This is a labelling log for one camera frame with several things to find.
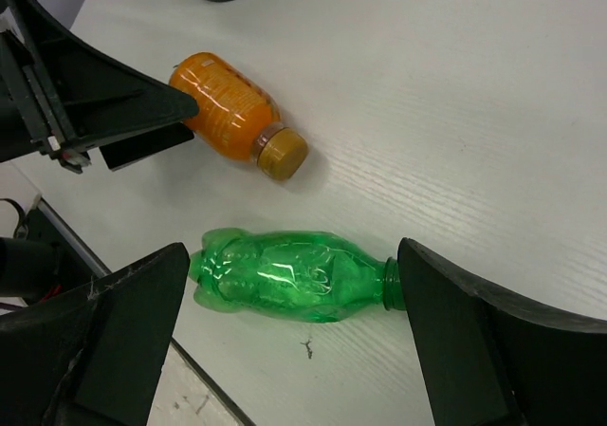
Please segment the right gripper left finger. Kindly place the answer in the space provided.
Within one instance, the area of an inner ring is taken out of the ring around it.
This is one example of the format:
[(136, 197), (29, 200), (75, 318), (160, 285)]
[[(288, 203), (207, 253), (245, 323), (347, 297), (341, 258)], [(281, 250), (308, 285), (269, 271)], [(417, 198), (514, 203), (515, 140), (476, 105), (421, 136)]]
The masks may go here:
[(3, 315), (2, 424), (146, 424), (189, 263), (173, 243)]

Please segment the green plastic bottle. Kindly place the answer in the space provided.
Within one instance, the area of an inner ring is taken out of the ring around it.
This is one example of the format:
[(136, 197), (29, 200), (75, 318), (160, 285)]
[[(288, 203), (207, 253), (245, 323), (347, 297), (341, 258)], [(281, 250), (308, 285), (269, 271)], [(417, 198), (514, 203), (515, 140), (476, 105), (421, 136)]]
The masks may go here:
[(189, 276), (194, 300), (222, 313), (328, 324), (369, 306), (407, 308), (396, 259), (378, 260), (331, 232), (205, 232)]

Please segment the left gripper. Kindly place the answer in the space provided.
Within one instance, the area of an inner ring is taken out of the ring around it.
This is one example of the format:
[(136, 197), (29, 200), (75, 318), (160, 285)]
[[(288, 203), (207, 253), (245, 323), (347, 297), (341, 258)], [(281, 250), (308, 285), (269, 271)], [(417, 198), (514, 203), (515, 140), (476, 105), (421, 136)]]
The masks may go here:
[(1, 160), (34, 152), (80, 174), (100, 149), (117, 171), (194, 138), (194, 99), (105, 55), (37, 0), (1, 0)]

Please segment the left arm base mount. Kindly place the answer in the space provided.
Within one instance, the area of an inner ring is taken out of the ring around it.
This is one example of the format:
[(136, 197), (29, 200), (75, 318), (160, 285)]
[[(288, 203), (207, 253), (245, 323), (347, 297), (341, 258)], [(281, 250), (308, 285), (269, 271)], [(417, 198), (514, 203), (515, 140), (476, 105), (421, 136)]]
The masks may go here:
[(1, 242), (1, 318), (117, 271), (109, 270), (47, 203), (40, 202), (18, 213), (12, 237)]

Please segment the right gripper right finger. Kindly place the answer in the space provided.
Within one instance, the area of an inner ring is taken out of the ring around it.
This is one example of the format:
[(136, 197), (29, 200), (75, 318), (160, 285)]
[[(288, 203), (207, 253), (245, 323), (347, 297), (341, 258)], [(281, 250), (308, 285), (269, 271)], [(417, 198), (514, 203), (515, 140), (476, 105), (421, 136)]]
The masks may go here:
[(404, 302), (437, 425), (603, 425), (606, 323), (472, 274), (413, 239)]

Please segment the orange juice bottle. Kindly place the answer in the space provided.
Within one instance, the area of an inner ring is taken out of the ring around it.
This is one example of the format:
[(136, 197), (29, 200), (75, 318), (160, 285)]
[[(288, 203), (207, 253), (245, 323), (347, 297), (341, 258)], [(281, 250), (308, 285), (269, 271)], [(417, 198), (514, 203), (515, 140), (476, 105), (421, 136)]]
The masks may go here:
[(198, 113), (185, 124), (223, 157), (254, 164), (276, 181), (291, 178), (307, 158), (306, 140), (283, 123), (274, 100), (218, 56), (185, 59), (169, 85), (195, 99)]

